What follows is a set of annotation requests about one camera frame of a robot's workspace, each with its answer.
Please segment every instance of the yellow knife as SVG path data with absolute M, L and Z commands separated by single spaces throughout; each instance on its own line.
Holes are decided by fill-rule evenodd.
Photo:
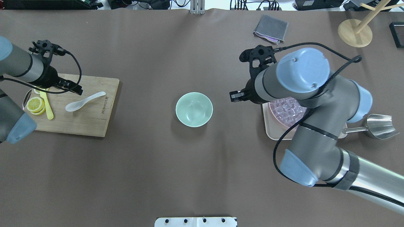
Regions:
M 52 112 L 51 106 L 50 106 L 49 101 L 48 101 L 48 96 L 47 96 L 46 93 L 43 92 L 43 91 L 39 91 L 39 95 L 40 95 L 41 98 L 43 98 L 44 101 L 45 101 L 46 116 L 48 117 L 49 120 L 52 120 L 54 116 L 53 116 L 53 112 Z

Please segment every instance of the blue joint cap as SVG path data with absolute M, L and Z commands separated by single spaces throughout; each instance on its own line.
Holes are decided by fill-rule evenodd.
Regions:
M 8 39 L 0 36 L 0 61 L 6 59 L 11 54 L 12 50 L 13 44 L 11 44 Z
M 11 129 L 6 141 L 15 144 L 16 142 L 28 136 L 35 129 L 35 121 L 27 113 L 24 113 Z
M 302 48 L 284 56 L 276 67 L 279 83 L 289 91 L 308 93 L 321 87 L 330 76 L 330 64 L 323 53 Z
M 285 150 L 280 170 L 285 176 L 304 186 L 312 187 L 318 177 L 289 149 Z
M 349 119 L 347 123 L 355 123 L 363 119 L 363 117 L 369 113 L 373 103 L 372 94 L 368 90 L 361 87 L 357 82 L 353 80 L 351 81 L 355 83 L 359 90 L 359 106 L 354 116 Z

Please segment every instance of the wooden stand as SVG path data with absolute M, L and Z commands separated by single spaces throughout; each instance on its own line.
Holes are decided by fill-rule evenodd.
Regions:
M 369 45 L 372 41 L 372 30 L 368 26 L 368 23 L 382 10 L 391 9 L 403 4 L 397 4 L 394 6 L 385 7 L 390 0 L 381 0 L 376 7 L 368 6 L 364 3 L 360 5 L 366 9 L 372 10 L 363 21 L 357 19 L 348 19 L 343 21 L 338 26 L 339 37 L 348 45 L 354 47 L 364 47 Z

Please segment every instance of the table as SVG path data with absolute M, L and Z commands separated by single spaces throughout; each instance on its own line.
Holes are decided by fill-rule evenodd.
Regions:
M 239 54 L 268 45 L 252 34 L 264 13 L 290 22 L 281 46 L 320 42 L 362 55 L 343 75 L 373 94 L 371 113 L 392 115 L 404 132 L 404 50 L 388 27 L 404 21 L 402 13 L 381 12 L 369 24 L 371 44 L 353 48 L 337 27 L 367 12 L 0 11 L 0 35 L 19 47 L 48 39 L 77 57 L 83 75 L 120 79 L 105 138 L 35 131 L 16 145 L 1 144 L 0 225 L 146 227 L 157 217 L 213 215 L 236 216 L 248 227 L 401 226 L 403 216 L 351 193 L 283 178 L 272 164 L 275 141 L 265 134 L 260 106 L 230 102 L 228 92 L 249 78 Z M 332 69 L 344 63 L 321 51 Z M 52 66 L 78 73 L 70 57 L 55 56 Z M 27 91 L 0 86 L 17 103 Z M 176 101 L 191 91 L 214 105 L 199 128 L 175 116 Z M 404 174 L 402 138 L 355 134 L 338 145 Z

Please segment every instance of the wooden cutting board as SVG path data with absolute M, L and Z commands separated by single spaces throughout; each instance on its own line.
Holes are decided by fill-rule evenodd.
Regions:
M 59 76 L 74 82 L 78 79 L 78 75 L 59 74 Z M 80 85 L 83 89 L 81 96 L 72 92 L 47 94 L 50 107 L 55 116 L 52 120 L 48 120 L 46 113 L 37 116 L 24 109 L 37 123 L 36 130 L 105 137 L 112 107 L 114 106 L 116 91 L 118 90 L 119 79 L 82 76 Z M 61 90 L 52 87 L 50 91 L 57 92 Z M 85 99 L 100 91 L 104 91 L 106 95 L 89 101 L 81 109 L 74 112 L 67 112 L 65 110 L 67 104 Z M 38 94 L 32 91 L 31 98 L 34 96 L 39 97 Z

